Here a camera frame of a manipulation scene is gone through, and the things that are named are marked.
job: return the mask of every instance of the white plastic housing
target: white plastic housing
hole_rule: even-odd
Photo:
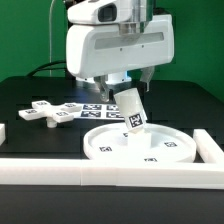
[[[68,20],[78,24],[102,24],[98,19],[99,8],[111,3],[117,8],[117,17],[113,22],[103,22],[104,24],[129,20],[132,15],[132,0],[84,1],[68,9]]]
[[[67,67],[80,78],[165,64],[173,56],[170,15],[154,16],[143,34],[121,36],[117,24],[73,25],[67,34]]]

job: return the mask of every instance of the white plate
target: white plate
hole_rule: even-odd
[[[187,134],[166,126],[146,124],[151,132],[151,147],[146,151],[128,149],[125,123],[103,125],[84,137],[84,152],[89,159],[103,161],[193,162],[196,143]]]

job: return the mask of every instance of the white cross-shaped block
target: white cross-shaped block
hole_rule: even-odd
[[[76,103],[53,106],[45,100],[32,102],[32,107],[32,109],[20,110],[19,116],[27,121],[47,117],[49,128],[56,127],[57,123],[72,121],[74,115],[71,113],[82,110],[82,105]]]

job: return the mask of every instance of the green background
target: green background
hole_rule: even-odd
[[[49,62],[50,5],[51,0],[1,1],[0,81]],[[157,6],[173,15],[175,58],[158,66],[154,79],[192,81],[224,101],[224,1],[158,0]],[[63,2],[56,0],[53,60],[65,59],[66,24]]]

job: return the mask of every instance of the white tray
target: white tray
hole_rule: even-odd
[[[173,128],[146,124],[151,132],[151,147],[148,150],[128,149],[128,131],[125,123],[97,127],[84,137],[84,152],[89,159],[102,161],[136,162],[193,162],[196,143],[187,134]]]

